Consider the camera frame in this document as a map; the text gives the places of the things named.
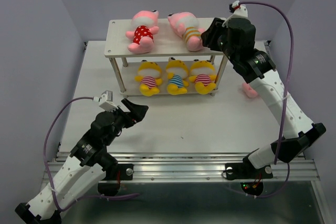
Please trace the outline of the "yellow frog toy blue stripes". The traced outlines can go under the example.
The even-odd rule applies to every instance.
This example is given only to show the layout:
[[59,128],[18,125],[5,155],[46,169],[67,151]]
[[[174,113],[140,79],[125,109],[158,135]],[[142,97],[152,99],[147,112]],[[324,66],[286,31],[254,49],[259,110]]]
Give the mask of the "yellow frog toy blue stripes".
[[186,94],[189,86],[186,81],[189,74],[187,65],[183,61],[171,57],[165,70],[167,73],[167,92],[170,95]]

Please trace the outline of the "pink frog toy polka dots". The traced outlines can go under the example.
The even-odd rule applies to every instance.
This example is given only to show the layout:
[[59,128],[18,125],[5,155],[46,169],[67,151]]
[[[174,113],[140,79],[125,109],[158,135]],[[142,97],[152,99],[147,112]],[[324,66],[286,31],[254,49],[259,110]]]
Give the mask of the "pink frog toy polka dots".
[[131,30],[125,36],[131,41],[128,50],[133,54],[145,54],[154,48],[154,35],[159,32],[158,10],[142,10],[131,20]]

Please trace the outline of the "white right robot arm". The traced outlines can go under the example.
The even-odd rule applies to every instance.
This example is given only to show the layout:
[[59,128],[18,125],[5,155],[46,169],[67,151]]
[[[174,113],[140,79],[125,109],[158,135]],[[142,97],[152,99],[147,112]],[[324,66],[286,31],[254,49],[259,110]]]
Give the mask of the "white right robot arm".
[[258,93],[281,130],[276,141],[252,151],[240,163],[227,163],[223,173],[228,180],[253,179],[275,161],[290,163],[326,132],[326,127],[307,117],[285,90],[270,56],[255,48],[255,33],[248,19],[214,18],[201,35],[203,46],[222,52]]

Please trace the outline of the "yellow frog toy red stripes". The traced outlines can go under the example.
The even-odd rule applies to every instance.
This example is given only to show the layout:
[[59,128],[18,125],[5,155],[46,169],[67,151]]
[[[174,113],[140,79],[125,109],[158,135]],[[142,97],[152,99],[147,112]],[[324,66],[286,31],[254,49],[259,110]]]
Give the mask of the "yellow frog toy red stripes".
[[216,88],[215,67],[210,60],[195,59],[190,67],[189,81],[194,84],[197,93],[206,95]]

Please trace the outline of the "pink frog toy orange stripes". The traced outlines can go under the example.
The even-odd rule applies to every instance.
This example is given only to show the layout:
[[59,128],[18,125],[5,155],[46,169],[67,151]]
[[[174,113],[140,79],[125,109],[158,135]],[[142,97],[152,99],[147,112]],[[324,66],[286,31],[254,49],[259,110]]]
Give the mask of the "pink frog toy orange stripes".
[[172,30],[184,41],[188,51],[199,51],[203,48],[200,27],[196,16],[190,12],[169,14],[167,17]]

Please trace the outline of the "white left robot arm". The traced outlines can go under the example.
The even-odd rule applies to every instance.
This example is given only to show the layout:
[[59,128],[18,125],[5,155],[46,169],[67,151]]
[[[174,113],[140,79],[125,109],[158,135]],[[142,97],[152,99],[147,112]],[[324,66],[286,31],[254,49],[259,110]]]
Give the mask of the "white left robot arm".
[[118,161],[108,153],[107,147],[123,129],[141,122],[149,109],[147,105],[122,99],[128,109],[125,112],[113,103],[110,92],[87,99],[98,103],[103,111],[96,115],[89,130],[55,175],[51,174],[48,162],[44,160],[48,184],[29,202],[20,203],[15,208],[24,223],[61,223],[61,213],[85,199],[85,193],[95,183],[103,178],[113,178]]

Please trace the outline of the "yellow frog toy pink stripes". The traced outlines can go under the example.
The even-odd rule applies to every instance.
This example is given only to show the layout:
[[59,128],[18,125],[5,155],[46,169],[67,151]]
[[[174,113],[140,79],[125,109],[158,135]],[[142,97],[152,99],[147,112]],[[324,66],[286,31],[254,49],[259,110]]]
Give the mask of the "yellow frog toy pink stripes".
[[160,93],[159,86],[163,83],[162,69],[156,62],[142,60],[134,79],[140,84],[140,93],[151,97]]

